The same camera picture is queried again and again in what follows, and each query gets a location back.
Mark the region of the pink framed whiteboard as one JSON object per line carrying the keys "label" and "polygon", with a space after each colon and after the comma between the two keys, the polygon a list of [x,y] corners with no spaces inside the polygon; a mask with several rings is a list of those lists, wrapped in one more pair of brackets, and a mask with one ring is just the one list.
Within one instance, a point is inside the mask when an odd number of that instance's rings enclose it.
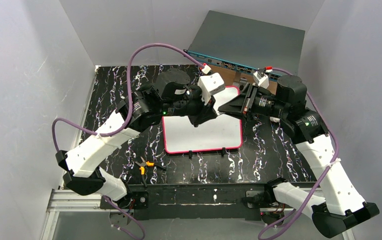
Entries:
{"label": "pink framed whiteboard", "polygon": [[186,116],[167,116],[162,126],[169,154],[238,149],[243,143],[241,120],[224,114],[198,127]]}

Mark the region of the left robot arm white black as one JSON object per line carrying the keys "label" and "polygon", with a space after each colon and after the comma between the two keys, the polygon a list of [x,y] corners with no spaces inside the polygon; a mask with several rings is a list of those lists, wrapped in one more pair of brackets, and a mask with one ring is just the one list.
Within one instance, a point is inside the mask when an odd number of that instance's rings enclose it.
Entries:
{"label": "left robot arm white black", "polygon": [[69,151],[56,153],[58,165],[65,170],[65,185],[81,196],[98,193],[116,202],[130,197],[127,184],[103,170],[102,161],[163,117],[188,117],[195,127],[215,119],[214,96],[224,89],[218,73],[199,77],[196,85],[182,70],[160,73],[155,83],[129,93],[95,134]]}

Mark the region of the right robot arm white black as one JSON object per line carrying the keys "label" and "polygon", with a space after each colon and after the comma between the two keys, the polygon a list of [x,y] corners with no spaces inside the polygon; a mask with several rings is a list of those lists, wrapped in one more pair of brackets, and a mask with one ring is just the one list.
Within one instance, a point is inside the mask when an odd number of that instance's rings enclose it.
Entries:
{"label": "right robot arm white black", "polygon": [[304,156],[323,196],[306,192],[280,177],[265,184],[262,201],[293,208],[292,220],[310,217],[316,229],[333,238],[379,214],[355,189],[340,159],[339,148],[323,118],[306,106],[307,87],[296,75],[278,79],[276,93],[258,84],[248,84],[242,93],[219,107],[219,112],[244,119],[267,116],[279,120],[283,132]]}

